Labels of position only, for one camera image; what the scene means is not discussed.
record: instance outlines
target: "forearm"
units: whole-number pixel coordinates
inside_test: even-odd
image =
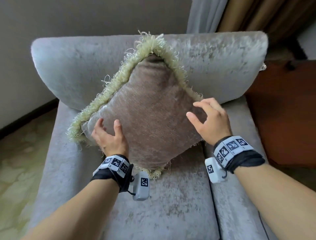
[[[316,192],[268,164],[234,173],[280,240],[316,236]]]
[[[114,180],[93,180],[23,240],[97,239],[118,193]]]

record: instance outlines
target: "couch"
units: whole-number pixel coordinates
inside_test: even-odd
[[[89,182],[102,162],[97,147],[70,142],[65,132],[104,81],[109,81],[138,35],[42,38],[31,52],[43,82],[60,99],[47,159],[29,228],[49,216]],[[179,52],[188,83],[226,109],[234,135],[265,156],[243,94],[264,61],[262,32],[165,35]],[[201,142],[172,160],[150,197],[133,201],[120,193],[100,239],[276,239],[235,175],[211,184],[204,160],[212,146]]]

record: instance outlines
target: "hand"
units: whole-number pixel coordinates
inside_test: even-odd
[[[189,121],[207,143],[214,146],[222,138],[233,135],[228,115],[215,98],[203,99],[193,103],[193,106],[202,108],[207,114],[206,121],[201,123],[194,113],[186,113]]]
[[[99,118],[91,134],[106,156],[121,154],[128,158],[128,142],[123,134],[122,125],[119,120],[114,121],[115,136],[106,132],[103,127],[103,118]]]

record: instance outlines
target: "qr code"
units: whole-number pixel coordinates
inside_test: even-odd
[[[107,163],[111,162],[111,160],[112,160],[111,158],[108,158],[108,159],[104,160],[102,164],[107,164]]]
[[[209,172],[209,174],[214,172],[212,165],[207,166],[207,171]]]
[[[148,178],[141,178],[140,185],[143,187],[148,187]]]
[[[226,147],[222,147],[222,148],[219,150],[219,152],[221,153],[221,155],[222,155],[223,157],[226,157],[226,155],[229,153],[229,151],[227,150]]]
[[[238,138],[238,139],[236,139],[236,141],[237,141],[241,146],[248,145],[248,143],[246,143],[246,141],[243,140],[242,138]]]
[[[126,174],[128,167],[126,166],[125,163],[122,163],[122,166],[120,167],[120,169],[122,170],[123,173]]]
[[[235,141],[231,141],[229,143],[226,143],[226,146],[229,148],[229,150],[234,150],[236,148],[239,148],[238,144]]]
[[[220,163],[222,163],[223,160],[224,160],[223,156],[220,155],[220,153],[217,154],[216,158],[217,158],[217,160],[218,160]]]
[[[112,165],[119,167],[121,164],[121,160],[118,160],[116,158],[113,159],[113,161],[111,162]]]

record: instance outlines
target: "dark baseboard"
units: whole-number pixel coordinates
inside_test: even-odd
[[[295,37],[290,37],[285,42],[286,47],[293,53],[296,60],[307,60],[304,50],[301,48],[298,40]]]
[[[18,120],[15,120],[13,123],[5,126],[4,128],[0,129],[0,139],[4,138],[5,136],[13,133],[14,131],[18,130],[19,128],[23,127],[25,124],[29,123],[33,119],[53,110],[54,108],[58,107],[59,99],[55,98],[48,103],[40,106],[39,108],[33,110],[32,112],[20,117]]]

